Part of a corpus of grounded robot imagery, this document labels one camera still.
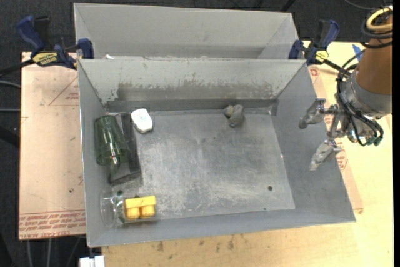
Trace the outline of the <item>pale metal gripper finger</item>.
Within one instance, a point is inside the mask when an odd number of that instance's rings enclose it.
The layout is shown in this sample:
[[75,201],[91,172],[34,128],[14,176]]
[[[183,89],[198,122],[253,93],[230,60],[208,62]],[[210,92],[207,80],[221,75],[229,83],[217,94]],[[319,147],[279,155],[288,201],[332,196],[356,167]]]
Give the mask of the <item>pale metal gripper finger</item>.
[[310,124],[316,124],[324,119],[325,115],[325,102],[324,98],[316,98],[312,105],[307,109],[306,114],[299,122],[299,128],[305,129]]
[[334,139],[325,139],[313,154],[309,165],[309,170],[317,170],[323,162],[329,158],[335,157],[342,150],[342,147],[338,146]]

